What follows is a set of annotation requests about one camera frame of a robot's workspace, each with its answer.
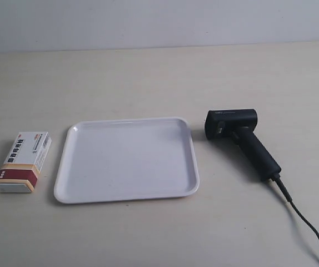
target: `white wall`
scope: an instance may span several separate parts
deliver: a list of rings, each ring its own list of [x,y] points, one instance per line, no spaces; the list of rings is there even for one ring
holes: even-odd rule
[[[0,52],[319,40],[319,0],[0,0]]]

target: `tray rim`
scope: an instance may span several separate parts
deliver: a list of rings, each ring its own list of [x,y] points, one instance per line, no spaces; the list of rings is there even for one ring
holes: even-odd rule
[[[109,200],[101,200],[101,201],[69,201],[68,199],[64,199],[62,197],[62,194],[59,193],[58,188],[59,188],[59,183],[60,183],[60,173],[61,170],[64,168],[63,165],[65,164],[65,159],[66,159],[66,153],[67,153],[67,147],[69,143],[69,137],[73,131],[74,128],[77,128],[77,126],[86,124],[86,123],[126,123],[126,122],[133,122],[133,121],[155,121],[155,120],[179,120],[184,123],[186,126],[186,130],[188,131],[188,141],[190,145],[190,151],[191,151],[191,159],[193,161],[193,168],[194,168],[194,175],[195,175],[195,186],[188,190],[185,191],[181,194],[163,194],[163,196],[154,196],[154,197],[134,197],[134,198],[126,198],[126,199],[109,199]],[[130,201],[130,200],[146,200],[146,199],[167,199],[167,198],[179,198],[179,197],[186,197],[194,194],[200,184],[200,178],[199,178],[199,172],[198,172],[198,166],[197,166],[197,160],[195,157],[195,151],[194,151],[194,145],[193,145],[193,139],[192,139],[192,134],[191,134],[191,129],[189,127],[189,123],[187,120],[185,120],[182,117],[150,117],[150,118],[126,118],[126,119],[118,119],[118,120],[98,120],[98,121],[80,121],[74,125],[72,125],[68,131],[67,131],[67,136],[66,140],[64,142],[63,146],[63,151],[61,155],[61,160],[59,163],[58,171],[57,171],[57,176],[56,176],[56,181],[54,183],[54,188],[53,188],[53,194],[54,197],[56,198],[57,201],[63,204],[83,204],[83,203],[105,203],[105,202],[116,202],[116,201]]]

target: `white tray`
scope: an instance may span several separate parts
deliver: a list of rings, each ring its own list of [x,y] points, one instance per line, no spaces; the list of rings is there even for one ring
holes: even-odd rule
[[[156,199],[198,187],[185,120],[85,121],[68,131],[54,196],[65,204]]]

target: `barcode scanner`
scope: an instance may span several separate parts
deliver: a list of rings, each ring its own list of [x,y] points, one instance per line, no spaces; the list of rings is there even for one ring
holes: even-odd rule
[[[205,135],[208,140],[231,138],[242,150],[258,172],[261,181],[276,182],[299,217],[311,228],[319,239],[314,226],[299,212],[280,179],[281,167],[253,133],[257,126],[257,113],[248,110],[210,110],[205,121]]]

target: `white table surface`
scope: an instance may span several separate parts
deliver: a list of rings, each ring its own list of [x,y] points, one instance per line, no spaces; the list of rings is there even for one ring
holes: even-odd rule
[[[34,193],[0,194],[0,266],[319,266],[316,237],[280,195],[229,140],[203,135],[209,109],[250,107],[256,135],[319,229],[319,42],[0,54],[0,166],[18,131],[53,140]],[[72,124],[166,116],[193,130],[194,195],[56,202]]]

